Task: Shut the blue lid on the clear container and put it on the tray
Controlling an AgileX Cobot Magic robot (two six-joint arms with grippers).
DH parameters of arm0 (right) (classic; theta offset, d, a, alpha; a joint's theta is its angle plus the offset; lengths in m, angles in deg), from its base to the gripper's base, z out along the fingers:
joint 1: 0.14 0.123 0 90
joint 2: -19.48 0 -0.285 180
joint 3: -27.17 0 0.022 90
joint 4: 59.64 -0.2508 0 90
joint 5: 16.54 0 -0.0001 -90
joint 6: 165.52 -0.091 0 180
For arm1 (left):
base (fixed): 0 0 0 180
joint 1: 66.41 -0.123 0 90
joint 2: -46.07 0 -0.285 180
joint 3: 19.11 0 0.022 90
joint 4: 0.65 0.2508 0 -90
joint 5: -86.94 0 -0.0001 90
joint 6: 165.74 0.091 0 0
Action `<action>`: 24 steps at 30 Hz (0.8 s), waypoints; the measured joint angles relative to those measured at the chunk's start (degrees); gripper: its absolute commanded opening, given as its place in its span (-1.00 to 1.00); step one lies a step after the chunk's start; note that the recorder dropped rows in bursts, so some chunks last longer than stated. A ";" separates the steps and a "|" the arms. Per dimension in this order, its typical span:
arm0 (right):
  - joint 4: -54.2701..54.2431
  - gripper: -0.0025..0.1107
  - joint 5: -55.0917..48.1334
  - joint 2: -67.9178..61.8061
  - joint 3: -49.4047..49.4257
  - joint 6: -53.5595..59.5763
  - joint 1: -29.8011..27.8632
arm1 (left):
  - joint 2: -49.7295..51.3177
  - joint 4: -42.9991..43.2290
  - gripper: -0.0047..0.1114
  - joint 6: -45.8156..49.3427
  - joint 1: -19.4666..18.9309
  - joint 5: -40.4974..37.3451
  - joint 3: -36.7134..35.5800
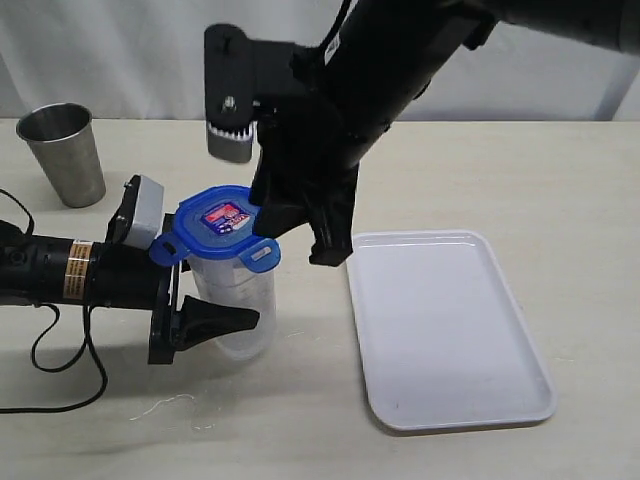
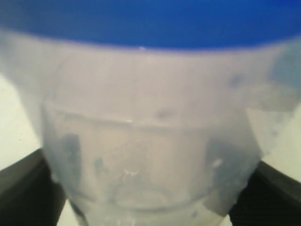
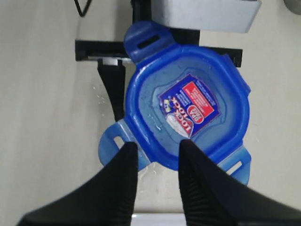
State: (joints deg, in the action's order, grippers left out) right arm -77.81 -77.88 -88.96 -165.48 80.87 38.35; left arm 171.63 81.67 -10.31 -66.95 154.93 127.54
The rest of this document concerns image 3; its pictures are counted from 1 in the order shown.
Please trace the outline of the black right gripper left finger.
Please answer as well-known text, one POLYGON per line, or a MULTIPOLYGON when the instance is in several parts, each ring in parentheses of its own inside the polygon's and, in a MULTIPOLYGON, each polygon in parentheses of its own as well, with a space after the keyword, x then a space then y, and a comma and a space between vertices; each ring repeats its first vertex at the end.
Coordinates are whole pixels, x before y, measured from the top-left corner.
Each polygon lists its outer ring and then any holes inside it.
POLYGON ((126 142, 93 178, 25 214, 19 226, 129 226, 138 182, 138 148, 126 142))

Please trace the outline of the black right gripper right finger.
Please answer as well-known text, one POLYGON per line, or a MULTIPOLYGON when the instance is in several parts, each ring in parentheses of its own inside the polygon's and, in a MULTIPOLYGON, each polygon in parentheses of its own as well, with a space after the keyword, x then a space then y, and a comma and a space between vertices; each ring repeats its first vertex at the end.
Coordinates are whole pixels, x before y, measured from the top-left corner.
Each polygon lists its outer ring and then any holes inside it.
POLYGON ((238 182, 191 140, 179 145, 179 188, 188 226, 299 226, 301 212, 238 182))

